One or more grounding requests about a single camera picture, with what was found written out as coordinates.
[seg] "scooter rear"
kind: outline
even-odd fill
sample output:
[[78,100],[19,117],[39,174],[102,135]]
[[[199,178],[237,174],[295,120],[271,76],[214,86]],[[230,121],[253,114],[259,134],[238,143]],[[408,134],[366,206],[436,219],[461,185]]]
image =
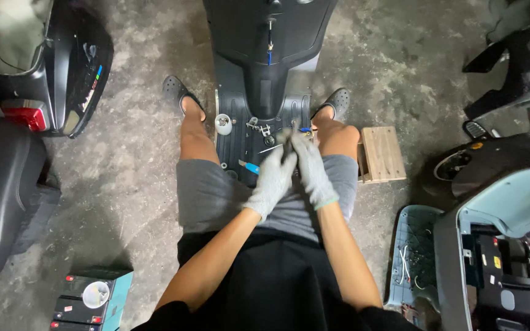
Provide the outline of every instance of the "scooter rear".
[[216,109],[232,121],[216,137],[222,167],[252,186],[276,133],[310,127],[310,81],[337,0],[204,0],[216,69]]

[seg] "stained floor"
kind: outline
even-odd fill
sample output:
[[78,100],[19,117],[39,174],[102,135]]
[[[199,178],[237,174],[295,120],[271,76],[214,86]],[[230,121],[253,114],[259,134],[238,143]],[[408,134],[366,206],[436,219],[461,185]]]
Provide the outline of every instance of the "stained floor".
[[[64,275],[99,263],[134,267],[122,318],[129,330],[148,319],[178,267],[181,117],[165,108],[160,92],[165,76],[175,74],[214,116],[202,2],[95,6],[114,38],[110,80],[82,136],[47,141],[63,198],[46,236],[0,274],[0,330],[46,329]],[[410,203],[423,161],[466,141],[460,124],[471,98],[460,69],[485,46],[487,28],[486,2],[479,0],[341,0],[328,25],[315,101],[350,89],[346,122],[394,125],[409,177],[359,184],[350,222],[382,292],[396,213]]]

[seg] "screwdriver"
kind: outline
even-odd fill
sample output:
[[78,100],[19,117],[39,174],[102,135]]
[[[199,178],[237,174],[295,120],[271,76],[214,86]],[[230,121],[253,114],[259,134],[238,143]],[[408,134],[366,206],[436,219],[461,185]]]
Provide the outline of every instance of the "screwdriver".
[[247,170],[251,171],[252,173],[259,174],[259,167],[255,166],[254,164],[241,160],[239,160],[239,164],[245,167]]

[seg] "gray glove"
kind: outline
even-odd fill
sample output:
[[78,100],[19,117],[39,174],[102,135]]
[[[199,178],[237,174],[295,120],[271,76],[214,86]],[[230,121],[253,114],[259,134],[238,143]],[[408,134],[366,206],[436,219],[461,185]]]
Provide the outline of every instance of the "gray glove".
[[291,136],[291,145],[298,154],[301,183],[310,196],[314,210],[339,199],[333,184],[328,179],[320,151],[300,133]]
[[275,148],[259,165],[257,187],[253,195],[243,205],[261,215],[261,222],[265,221],[279,200],[291,186],[291,175],[298,163],[296,153],[289,154],[282,164],[283,148]]

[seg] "scooter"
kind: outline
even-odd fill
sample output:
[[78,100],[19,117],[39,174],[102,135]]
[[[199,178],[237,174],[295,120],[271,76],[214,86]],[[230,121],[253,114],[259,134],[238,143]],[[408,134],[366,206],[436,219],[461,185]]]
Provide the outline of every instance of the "scooter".
[[310,79],[337,0],[204,0],[218,88],[217,115],[232,131],[216,135],[222,168],[254,186],[276,132],[310,127]]
[[0,272],[38,240],[60,200],[41,137],[84,130],[113,52],[79,1],[0,0]]

